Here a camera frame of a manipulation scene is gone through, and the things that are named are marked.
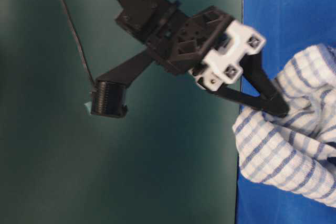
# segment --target green background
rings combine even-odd
[[[242,0],[180,1],[241,16]],[[67,2],[94,76],[143,48],[117,1]],[[153,64],[125,119],[89,116],[58,0],[0,0],[0,67],[1,223],[234,223],[236,104]]]

